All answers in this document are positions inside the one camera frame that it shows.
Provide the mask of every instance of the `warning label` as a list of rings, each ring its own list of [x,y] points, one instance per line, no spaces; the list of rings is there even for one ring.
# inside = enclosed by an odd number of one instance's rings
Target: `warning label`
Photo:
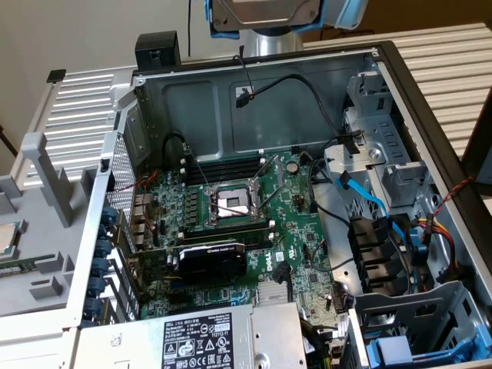
[[[231,313],[164,325],[162,369],[234,369]]]

